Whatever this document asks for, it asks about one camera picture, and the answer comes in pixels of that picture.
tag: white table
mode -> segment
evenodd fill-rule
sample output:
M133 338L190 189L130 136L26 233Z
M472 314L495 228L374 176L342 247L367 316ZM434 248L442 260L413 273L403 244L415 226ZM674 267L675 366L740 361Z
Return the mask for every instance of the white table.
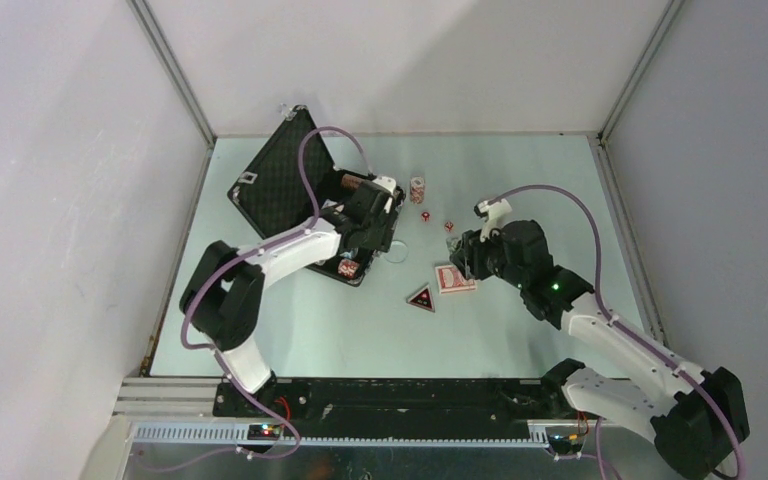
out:
M179 341L181 292L204 249L216 240L254 244L259 237L226 197L265 138L220 139L211 159L178 278L166 312L151 374L219 376L206 351ZM407 190L412 174L426 178L426 201L406 203L396 239L408 259L373 263L359 288L317 273L297 272L264 292L255 336L279 376L313 377L521 377L538 378L567 357L611 377L624 375L595 351L534 319L518 292L499 279L471 293L435 294L436 313L407 305L425 283L436 292L434 266L445 262L447 234L479 228L473 206L510 188L549 183L567 188L590 207L604 248L603 291L612 307L641 325L629 274L611 221L587 138L555 135L401 135L362 137L376 173ZM343 138L326 142L337 166L364 171ZM565 197L526 192L511 199L511 218L537 220L555 261L593 281L593 236L584 215ZM427 224L422 210L431 213ZM190 339L203 336L191 330Z

